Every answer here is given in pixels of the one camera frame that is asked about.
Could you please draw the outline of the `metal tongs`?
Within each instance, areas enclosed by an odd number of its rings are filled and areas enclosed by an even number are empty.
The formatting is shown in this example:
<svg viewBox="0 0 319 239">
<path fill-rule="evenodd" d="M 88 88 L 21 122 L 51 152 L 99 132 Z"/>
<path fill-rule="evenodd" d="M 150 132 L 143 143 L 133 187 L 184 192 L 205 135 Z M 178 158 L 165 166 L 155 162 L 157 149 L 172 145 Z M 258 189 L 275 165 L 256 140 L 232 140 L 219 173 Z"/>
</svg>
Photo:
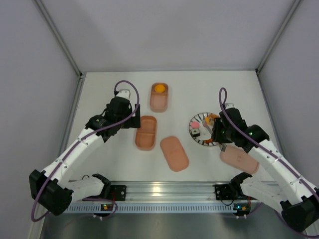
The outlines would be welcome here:
<svg viewBox="0 0 319 239">
<path fill-rule="evenodd" d="M 205 122 L 205 119 L 202 121 L 202 124 L 203 124 L 203 126 L 207 129 L 207 131 L 209 132 L 209 134 L 210 134 L 210 138 L 212 139 L 212 136 L 213 136 L 213 125 L 208 125 L 206 122 Z M 220 150 L 222 151 L 222 152 L 225 152 L 226 151 L 226 144 L 224 144 L 224 143 L 216 143 L 216 142 L 212 142 L 211 144 L 214 144 L 215 146 L 217 146 L 218 145 L 218 147 L 220 148 Z"/>
</svg>

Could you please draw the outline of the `black white sushi roll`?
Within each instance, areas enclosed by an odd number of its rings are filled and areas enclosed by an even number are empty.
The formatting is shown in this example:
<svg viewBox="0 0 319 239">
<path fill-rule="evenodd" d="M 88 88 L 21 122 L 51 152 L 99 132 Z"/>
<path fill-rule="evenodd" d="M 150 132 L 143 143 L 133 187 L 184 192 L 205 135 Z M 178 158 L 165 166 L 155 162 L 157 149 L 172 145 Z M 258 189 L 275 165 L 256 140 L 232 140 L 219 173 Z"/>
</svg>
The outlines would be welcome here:
<svg viewBox="0 0 319 239">
<path fill-rule="evenodd" d="M 198 128 L 193 128 L 190 132 L 191 132 L 192 137 L 200 136 L 200 130 Z"/>
</svg>

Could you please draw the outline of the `pink toy sweet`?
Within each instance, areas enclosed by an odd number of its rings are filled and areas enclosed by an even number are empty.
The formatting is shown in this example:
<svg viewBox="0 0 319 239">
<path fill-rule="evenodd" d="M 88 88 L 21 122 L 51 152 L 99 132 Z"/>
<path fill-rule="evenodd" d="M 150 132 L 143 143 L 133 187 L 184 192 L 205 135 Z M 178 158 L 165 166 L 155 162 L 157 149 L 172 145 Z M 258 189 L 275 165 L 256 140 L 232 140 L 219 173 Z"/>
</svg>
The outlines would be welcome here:
<svg viewBox="0 0 319 239">
<path fill-rule="evenodd" d="M 193 122 L 191 122 L 190 126 L 191 126 L 192 128 L 199 128 L 199 127 L 200 127 L 200 124 L 199 124 L 199 122 L 197 122 L 197 121 L 193 121 Z"/>
</svg>

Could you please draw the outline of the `orange round toy food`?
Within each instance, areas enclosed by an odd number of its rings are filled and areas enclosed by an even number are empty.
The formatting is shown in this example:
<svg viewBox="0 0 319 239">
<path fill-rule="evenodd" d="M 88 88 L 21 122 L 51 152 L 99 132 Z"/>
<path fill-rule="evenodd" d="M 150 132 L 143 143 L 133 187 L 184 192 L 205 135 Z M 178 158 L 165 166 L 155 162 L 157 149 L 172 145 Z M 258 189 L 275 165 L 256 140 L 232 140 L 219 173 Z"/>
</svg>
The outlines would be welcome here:
<svg viewBox="0 0 319 239">
<path fill-rule="evenodd" d="M 154 91 L 157 93 L 164 93 L 166 91 L 166 87 L 163 84 L 156 85 Z"/>
</svg>

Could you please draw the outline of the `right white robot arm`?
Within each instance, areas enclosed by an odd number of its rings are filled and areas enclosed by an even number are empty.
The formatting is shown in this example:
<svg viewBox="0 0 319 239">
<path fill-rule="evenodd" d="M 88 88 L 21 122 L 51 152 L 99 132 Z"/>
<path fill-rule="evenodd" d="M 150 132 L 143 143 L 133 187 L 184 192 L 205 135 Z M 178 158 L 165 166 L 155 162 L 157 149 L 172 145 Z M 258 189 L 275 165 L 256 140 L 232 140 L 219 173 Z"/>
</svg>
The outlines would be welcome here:
<svg viewBox="0 0 319 239">
<path fill-rule="evenodd" d="M 303 177 L 278 151 L 268 134 L 258 125 L 247 126 L 237 108 L 222 105 L 218 116 L 210 114 L 204 123 L 211 128 L 211 139 L 218 143 L 222 153 L 231 148 L 249 158 L 248 165 L 257 162 L 276 182 L 276 187 L 257 181 L 255 169 L 245 169 L 234 162 L 231 166 L 242 173 L 226 185 L 224 199 L 251 197 L 271 207 L 284 222 L 301 233 L 319 219 L 319 188 Z"/>
</svg>

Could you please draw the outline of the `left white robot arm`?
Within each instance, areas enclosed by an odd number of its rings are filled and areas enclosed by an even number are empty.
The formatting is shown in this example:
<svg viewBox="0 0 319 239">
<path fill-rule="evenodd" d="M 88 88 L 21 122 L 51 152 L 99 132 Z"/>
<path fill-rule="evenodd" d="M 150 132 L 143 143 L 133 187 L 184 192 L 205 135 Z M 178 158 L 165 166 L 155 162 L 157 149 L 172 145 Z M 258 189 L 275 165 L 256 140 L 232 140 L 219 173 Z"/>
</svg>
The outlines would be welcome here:
<svg viewBox="0 0 319 239">
<path fill-rule="evenodd" d="M 96 173 L 86 179 L 70 178 L 90 154 L 123 128 L 139 128 L 140 109 L 130 103 L 130 91 L 115 91 L 100 115 L 89 119 L 77 139 L 42 171 L 29 176 L 31 196 L 51 214 L 61 215 L 71 203 L 89 197 L 108 199 L 111 182 Z"/>
</svg>

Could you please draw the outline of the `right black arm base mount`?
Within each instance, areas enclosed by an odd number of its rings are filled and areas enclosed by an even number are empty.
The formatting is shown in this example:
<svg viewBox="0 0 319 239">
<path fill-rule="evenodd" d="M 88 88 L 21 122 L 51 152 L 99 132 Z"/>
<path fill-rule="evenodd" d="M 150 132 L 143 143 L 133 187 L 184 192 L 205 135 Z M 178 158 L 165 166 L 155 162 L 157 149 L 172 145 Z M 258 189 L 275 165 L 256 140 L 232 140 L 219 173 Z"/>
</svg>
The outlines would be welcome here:
<svg viewBox="0 0 319 239">
<path fill-rule="evenodd" d="M 237 198 L 237 191 L 235 187 L 230 183 L 215 184 L 214 189 L 217 200 L 235 200 Z"/>
</svg>

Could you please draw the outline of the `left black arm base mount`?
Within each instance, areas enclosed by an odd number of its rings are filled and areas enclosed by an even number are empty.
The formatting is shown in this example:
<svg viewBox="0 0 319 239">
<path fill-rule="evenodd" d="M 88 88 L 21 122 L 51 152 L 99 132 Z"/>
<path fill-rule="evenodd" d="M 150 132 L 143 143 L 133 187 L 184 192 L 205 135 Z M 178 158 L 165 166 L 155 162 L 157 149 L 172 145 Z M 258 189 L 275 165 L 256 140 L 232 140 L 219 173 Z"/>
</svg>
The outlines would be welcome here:
<svg viewBox="0 0 319 239">
<path fill-rule="evenodd" d="M 103 189 L 102 193 L 97 196 L 90 196 L 83 201 L 95 201 L 96 199 L 111 200 L 111 201 L 125 201 L 126 200 L 126 185 L 110 185 L 107 189 Z"/>
</svg>

